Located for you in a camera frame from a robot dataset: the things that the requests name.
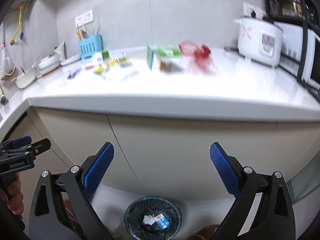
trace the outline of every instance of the kitchen counter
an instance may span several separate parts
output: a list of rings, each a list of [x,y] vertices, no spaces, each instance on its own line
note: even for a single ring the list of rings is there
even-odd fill
[[[61,67],[14,95],[0,110],[2,140],[30,107],[180,119],[257,122],[320,121],[320,104],[281,68],[250,63],[214,49],[218,75],[150,72],[145,60],[132,60],[139,74],[104,80],[92,70],[73,80],[81,61]]]

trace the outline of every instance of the appliance control panel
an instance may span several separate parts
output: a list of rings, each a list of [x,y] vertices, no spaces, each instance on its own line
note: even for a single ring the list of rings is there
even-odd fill
[[[268,33],[261,33],[260,41],[261,42],[259,43],[259,52],[263,55],[272,57],[275,52],[275,37]]]

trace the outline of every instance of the white container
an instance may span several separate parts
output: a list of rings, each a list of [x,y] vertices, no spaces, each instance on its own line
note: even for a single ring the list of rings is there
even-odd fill
[[[47,56],[41,60],[39,63],[39,68],[41,70],[51,66],[51,65],[59,65],[60,64],[60,55],[54,54],[53,56]]]
[[[54,50],[54,52],[55,52],[56,54],[59,54],[59,55],[60,55],[60,61],[66,60],[66,56],[65,56],[65,54],[64,54],[64,44],[65,44],[65,42],[61,43],[61,44],[59,45],[59,47],[57,47],[57,48]]]
[[[29,86],[37,77],[37,69],[31,68],[25,73],[17,77],[16,85],[18,88],[26,88]]]
[[[91,62],[95,67],[103,66],[104,60],[101,52],[92,55]]]
[[[280,61],[283,30],[257,18],[240,18],[238,49],[247,59],[254,59],[273,67]]]

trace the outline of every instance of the brown cloth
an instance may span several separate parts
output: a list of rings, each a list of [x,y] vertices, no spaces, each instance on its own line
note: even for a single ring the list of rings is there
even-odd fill
[[[218,227],[219,225],[211,225],[202,228],[200,231],[190,236],[187,240],[209,240],[218,229]]]

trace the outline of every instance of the wall socket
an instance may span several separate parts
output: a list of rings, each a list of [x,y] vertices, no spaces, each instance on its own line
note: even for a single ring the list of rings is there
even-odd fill
[[[93,11],[87,11],[83,14],[83,24],[88,24],[93,22]]]
[[[262,18],[266,15],[266,11],[249,3],[243,3],[244,16],[251,17],[251,12],[255,11],[257,18]]]
[[[93,22],[93,11],[87,11],[81,15],[75,17],[76,27],[80,27],[82,25],[86,25],[88,23]]]

